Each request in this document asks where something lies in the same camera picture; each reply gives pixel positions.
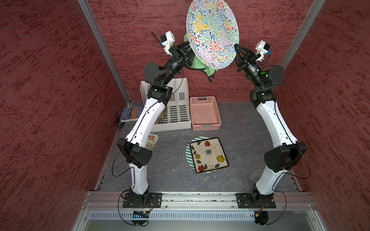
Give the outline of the round colourful speckled plate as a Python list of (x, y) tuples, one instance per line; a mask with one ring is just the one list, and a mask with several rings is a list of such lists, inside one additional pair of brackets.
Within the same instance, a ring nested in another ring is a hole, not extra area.
[(234, 61), (240, 33), (226, 1), (192, 1), (186, 28), (193, 52), (207, 67), (224, 69)]

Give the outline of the left aluminium corner post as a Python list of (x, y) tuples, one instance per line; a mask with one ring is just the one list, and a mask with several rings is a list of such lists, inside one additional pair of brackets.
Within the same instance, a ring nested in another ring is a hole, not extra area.
[(115, 65), (115, 62), (111, 56), (111, 53), (108, 49), (108, 46), (104, 40), (104, 37), (102, 35), (102, 32), (99, 28), (99, 25), (93, 15), (93, 11), (89, 5), (89, 2), (87, 0), (78, 0), (78, 4), (84, 14), (84, 17), (85, 19), (87, 20), (87, 23), (95, 37), (95, 40), (97, 41), (98, 43), (98, 46), (106, 60), (106, 63), (108, 64), (108, 67), (115, 79), (115, 82), (125, 100), (125, 103), (128, 105), (128, 106), (132, 106), (132, 99), (127, 91), (127, 89), (125, 88), (124, 84), (123, 84), (123, 81), (121, 79), (121, 76), (119, 74), (119, 71)]

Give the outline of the aluminium corner post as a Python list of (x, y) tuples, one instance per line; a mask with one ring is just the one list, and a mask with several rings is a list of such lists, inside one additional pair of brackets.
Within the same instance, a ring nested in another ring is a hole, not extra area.
[(287, 50), (282, 62), (281, 66), (286, 69), (289, 65), (290, 61), (294, 57), (295, 53), (297, 52), (300, 44), (304, 40), (306, 34), (310, 30), (312, 24), (314, 23), (315, 19), (319, 15), (321, 9), (323, 8), (326, 0), (314, 0), (307, 15), (305, 16), (301, 26), (299, 27), (295, 38), (293, 39), (289, 49)]
[(97, 41), (98, 43), (98, 46), (106, 60), (106, 63), (108, 64), (108, 67), (115, 79), (115, 82), (125, 100), (125, 103), (128, 105), (128, 106), (132, 106), (132, 99), (127, 91), (127, 89), (125, 88), (124, 84), (123, 84), (123, 81), (121, 79), (121, 76), (119, 74), (119, 71), (115, 65), (115, 62), (111, 56), (111, 53), (108, 49), (108, 46), (104, 40), (104, 37), (102, 35), (102, 32), (99, 28), (99, 25), (93, 15), (93, 11), (89, 5), (89, 2), (87, 0), (78, 0), (78, 4), (84, 14), (84, 17), (85, 19), (87, 20), (87, 23), (95, 37), (95, 40)]

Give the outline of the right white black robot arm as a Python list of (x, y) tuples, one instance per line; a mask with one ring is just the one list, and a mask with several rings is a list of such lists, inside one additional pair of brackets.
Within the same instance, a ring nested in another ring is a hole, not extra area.
[(261, 178), (254, 184), (250, 195), (251, 205), (263, 206), (273, 199), (275, 187), (281, 177), (297, 165), (307, 150), (303, 142), (298, 142), (281, 115), (273, 89), (281, 86), (284, 69), (271, 65), (263, 70), (259, 62), (268, 54), (269, 45), (261, 41), (256, 52), (234, 45), (238, 71), (244, 71), (245, 77), (251, 80), (254, 89), (250, 92), (250, 101), (266, 124), (273, 142), (273, 149), (266, 152), (266, 167)]

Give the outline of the blue book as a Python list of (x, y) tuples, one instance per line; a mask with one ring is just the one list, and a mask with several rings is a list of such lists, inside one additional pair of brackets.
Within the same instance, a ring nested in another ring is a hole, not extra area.
[(143, 111), (143, 106), (131, 106), (131, 107), (125, 107), (122, 110), (122, 113), (120, 115), (120, 121), (123, 122), (131, 122), (131, 121), (137, 121)]

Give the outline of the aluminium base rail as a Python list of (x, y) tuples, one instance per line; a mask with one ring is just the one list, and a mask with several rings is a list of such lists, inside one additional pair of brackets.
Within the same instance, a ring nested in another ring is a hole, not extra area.
[[(83, 210), (115, 210), (122, 208), (119, 191), (90, 191), (82, 204)], [(276, 208), (263, 206), (264, 211), (318, 210), (309, 192), (275, 192)], [(236, 192), (162, 192), (161, 206), (155, 211), (175, 210), (240, 210)]]

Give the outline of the square floral plate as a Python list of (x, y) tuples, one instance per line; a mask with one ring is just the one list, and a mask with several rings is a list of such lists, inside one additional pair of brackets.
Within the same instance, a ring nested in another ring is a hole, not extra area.
[(190, 142), (196, 173), (214, 172), (229, 167), (220, 139), (209, 138), (205, 143)]

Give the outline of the pink plastic basket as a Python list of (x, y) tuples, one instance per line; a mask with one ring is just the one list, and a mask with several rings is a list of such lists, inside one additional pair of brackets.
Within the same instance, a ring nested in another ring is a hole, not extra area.
[(222, 125), (214, 96), (190, 97), (189, 107), (194, 131), (218, 130)]

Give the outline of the floral picture book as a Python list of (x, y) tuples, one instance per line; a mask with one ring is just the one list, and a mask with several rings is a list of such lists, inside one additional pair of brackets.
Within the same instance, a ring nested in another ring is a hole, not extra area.
[(146, 146), (145, 146), (146, 149), (152, 151), (155, 148), (158, 140), (159, 140), (159, 135), (150, 133), (149, 136), (148, 136)]

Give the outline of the right aluminium corner post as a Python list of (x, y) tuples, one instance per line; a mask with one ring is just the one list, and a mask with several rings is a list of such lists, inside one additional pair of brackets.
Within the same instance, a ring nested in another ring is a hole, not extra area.
[(287, 50), (282, 62), (281, 66), (286, 69), (289, 65), (290, 61), (294, 57), (295, 53), (297, 52), (300, 44), (304, 40), (306, 34), (310, 30), (312, 24), (314, 23), (315, 19), (319, 15), (321, 9), (323, 8), (326, 0), (314, 0), (307, 15), (305, 16), (301, 26), (299, 27), (295, 38), (293, 39), (289, 49)]

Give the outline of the white file organizer rack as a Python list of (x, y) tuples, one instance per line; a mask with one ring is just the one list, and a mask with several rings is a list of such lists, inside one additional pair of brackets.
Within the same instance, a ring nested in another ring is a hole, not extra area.
[(151, 132), (174, 131), (191, 128), (188, 81), (186, 78), (171, 80), (168, 87), (173, 89), (166, 108), (160, 114), (160, 123), (155, 123)]

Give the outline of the green microfiber cloth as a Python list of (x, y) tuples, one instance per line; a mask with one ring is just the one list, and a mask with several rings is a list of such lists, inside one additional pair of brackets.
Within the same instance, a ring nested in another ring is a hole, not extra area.
[(188, 35), (184, 35), (184, 43), (186, 44), (185, 52), (187, 56), (190, 58), (191, 64), (188, 65), (189, 70), (193, 71), (200, 71), (207, 76), (209, 82), (212, 82), (214, 79), (214, 75), (216, 73), (216, 69), (210, 68), (206, 66), (193, 52), (191, 46), (189, 45)]

